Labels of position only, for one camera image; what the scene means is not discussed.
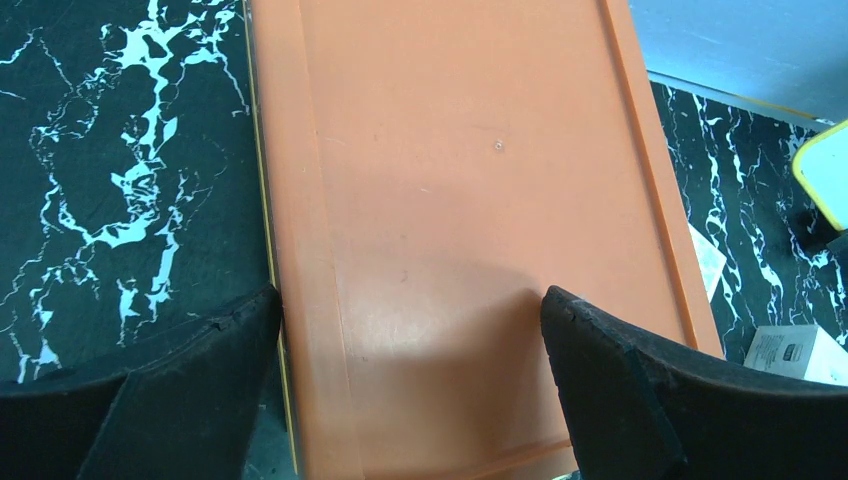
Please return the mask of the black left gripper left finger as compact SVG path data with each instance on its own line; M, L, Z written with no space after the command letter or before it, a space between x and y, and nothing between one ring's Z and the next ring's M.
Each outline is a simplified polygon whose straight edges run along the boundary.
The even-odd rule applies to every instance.
M5 479L237 479L276 349L272 286L119 352L1 386Z

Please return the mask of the white printed box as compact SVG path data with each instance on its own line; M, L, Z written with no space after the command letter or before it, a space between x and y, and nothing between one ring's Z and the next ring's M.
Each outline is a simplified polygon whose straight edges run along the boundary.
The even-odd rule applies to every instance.
M694 226L689 225L702 280L709 300L712 300L720 283L726 256Z

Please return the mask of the orange drawer organizer box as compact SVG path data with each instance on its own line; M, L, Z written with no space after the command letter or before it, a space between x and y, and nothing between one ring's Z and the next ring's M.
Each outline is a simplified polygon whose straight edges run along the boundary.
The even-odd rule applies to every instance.
M722 353L624 1L250 1L304 479L576 468L561 286Z

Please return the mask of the white cube box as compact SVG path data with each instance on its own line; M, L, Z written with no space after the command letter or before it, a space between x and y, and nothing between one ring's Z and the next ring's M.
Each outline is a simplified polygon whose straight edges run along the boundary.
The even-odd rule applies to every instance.
M758 327L743 365L789 378L847 386L847 351L815 324Z

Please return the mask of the yellow framed whiteboard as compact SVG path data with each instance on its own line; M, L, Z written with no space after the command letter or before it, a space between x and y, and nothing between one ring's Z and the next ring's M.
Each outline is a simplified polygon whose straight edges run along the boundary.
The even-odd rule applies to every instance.
M847 229L847 121L806 141L795 153L792 173L828 223Z

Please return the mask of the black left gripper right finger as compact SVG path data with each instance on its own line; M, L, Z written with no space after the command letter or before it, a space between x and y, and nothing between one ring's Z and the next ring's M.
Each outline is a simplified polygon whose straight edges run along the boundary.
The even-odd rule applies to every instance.
M585 479L843 479L847 391L730 363L557 287L541 333Z

